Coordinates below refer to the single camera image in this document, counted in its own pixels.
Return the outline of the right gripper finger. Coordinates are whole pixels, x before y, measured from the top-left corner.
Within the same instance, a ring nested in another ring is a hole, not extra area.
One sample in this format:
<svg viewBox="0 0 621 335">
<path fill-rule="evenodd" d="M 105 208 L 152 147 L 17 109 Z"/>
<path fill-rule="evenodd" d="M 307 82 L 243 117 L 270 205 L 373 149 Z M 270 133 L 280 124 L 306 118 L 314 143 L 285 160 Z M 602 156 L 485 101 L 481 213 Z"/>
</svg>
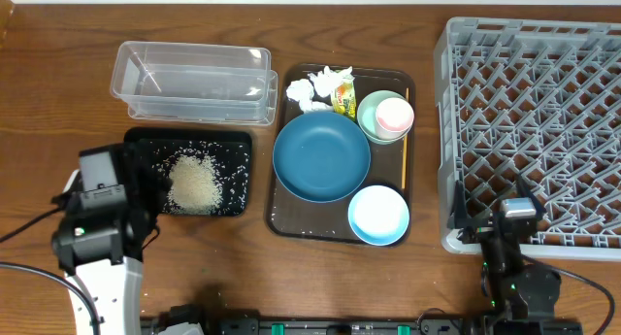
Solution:
<svg viewBox="0 0 621 335">
<path fill-rule="evenodd" d="M 453 204 L 448 220 L 449 228 L 466 228 L 468 223 L 468 210 L 465 199 L 463 183 L 457 181 L 454 187 Z"/>
<path fill-rule="evenodd" d="M 526 181 L 522 178 L 521 175 L 517 175 L 515 178 L 515 184 L 518 194 L 523 198 L 529 198 L 533 204 L 533 207 L 536 211 L 536 217 L 542 217 L 546 213 L 546 209 L 540 203 L 535 194 L 530 190 Z"/>
</svg>

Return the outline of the white light-blue small bowl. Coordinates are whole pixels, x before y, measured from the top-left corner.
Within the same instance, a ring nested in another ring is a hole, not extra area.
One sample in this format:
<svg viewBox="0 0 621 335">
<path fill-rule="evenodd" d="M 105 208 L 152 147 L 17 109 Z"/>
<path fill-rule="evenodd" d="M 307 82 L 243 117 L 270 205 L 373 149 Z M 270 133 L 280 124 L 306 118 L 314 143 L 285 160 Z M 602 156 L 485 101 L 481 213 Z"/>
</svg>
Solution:
<svg viewBox="0 0 621 335">
<path fill-rule="evenodd" d="M 390 246 L 404 238 L 410 223 L 409 206 L 397 190 L 370 185 L 350 200 L 347 219 L 353 233 L 372 246 Z"/>
</svg>

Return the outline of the pile of rice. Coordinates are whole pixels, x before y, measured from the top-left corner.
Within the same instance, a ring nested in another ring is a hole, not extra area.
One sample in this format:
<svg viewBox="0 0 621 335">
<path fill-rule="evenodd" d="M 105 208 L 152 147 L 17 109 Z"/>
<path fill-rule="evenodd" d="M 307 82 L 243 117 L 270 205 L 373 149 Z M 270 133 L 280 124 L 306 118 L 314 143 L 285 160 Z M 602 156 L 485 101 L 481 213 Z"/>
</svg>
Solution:
<svg viewBox="0 0 621 335">
<path fill-rule="evenodd" d="M 251 146 L 245 142 L 149 140 L 155 169 L 172 182 L 163 212 L 235 217 L 246 207 Z"/>
</svg>

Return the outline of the pink cup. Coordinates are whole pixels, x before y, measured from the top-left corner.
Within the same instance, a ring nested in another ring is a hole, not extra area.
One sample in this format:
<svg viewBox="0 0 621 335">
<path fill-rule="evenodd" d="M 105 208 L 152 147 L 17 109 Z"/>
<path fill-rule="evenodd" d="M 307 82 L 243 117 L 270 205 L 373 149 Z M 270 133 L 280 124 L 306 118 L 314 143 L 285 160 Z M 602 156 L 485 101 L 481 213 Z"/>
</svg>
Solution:
<svg viewBox="0 0 621 335">
<path fill-rule="evenodd" d="M 375 128 L 379 139 L 399 138 L 411 128 L 413 121 L 413 108 L 402 98 L 384 99 L 376 107 Z"/>
</svg>

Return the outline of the dark blue plate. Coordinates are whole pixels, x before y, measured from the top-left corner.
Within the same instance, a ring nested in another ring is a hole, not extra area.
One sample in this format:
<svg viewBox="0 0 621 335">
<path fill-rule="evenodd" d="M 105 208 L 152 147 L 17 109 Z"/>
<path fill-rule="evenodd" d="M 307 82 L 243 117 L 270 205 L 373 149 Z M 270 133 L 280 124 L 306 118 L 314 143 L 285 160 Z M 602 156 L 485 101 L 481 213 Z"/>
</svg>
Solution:
<svg viewBox="0 0 621 335">
<path fill-rule="evenodd" d="M 278 133 L 275 174 L 287 191 L 312 203 L 336 202 L 354 192 L 371 168 L 369 142 L 361 128 L 335 113 L 293 118 Z"/>
</svg>

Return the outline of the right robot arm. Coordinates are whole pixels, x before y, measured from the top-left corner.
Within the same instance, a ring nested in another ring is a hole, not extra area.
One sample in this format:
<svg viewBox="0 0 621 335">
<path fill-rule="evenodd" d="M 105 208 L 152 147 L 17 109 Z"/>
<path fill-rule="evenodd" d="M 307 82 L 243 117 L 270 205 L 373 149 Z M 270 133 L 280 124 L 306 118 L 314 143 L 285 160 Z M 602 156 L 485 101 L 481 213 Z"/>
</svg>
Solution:
<svg viewBox="0 0 621 335">
<path fill-rule="evenodd" d="M 527 264 L 520 250 L 520 242 L 537 231 L 546 210 L 521 176 L 515 189 L 517 196 L 503 199 L 487 218 L 470 218 L 464 185 L 455 185 L 447 227 L 458 231 L 460 242 L 480 245 L 481 289 L 492 304 L 490 311 L 464 319 L 462 334 L 542 334 L 543 324 L 554 319 L 561 278 L 534 262 Z"/>
</svg>

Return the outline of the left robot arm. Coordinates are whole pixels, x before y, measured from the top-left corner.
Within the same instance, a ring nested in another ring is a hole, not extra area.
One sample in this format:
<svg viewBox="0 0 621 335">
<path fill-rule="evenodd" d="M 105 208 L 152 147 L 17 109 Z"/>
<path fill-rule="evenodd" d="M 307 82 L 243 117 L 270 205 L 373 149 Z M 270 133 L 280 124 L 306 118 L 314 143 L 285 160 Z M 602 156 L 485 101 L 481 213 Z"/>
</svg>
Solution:
<svg viewBox="0 0 621 335">
<path fill-rule="evenodd" d="M 51 247 L 70 286 L 80 334 L 138 334 L 143 250 L 170 185 L 137 143 L 81 151 L 53 197 L 63 214 Z"/>
</svg>

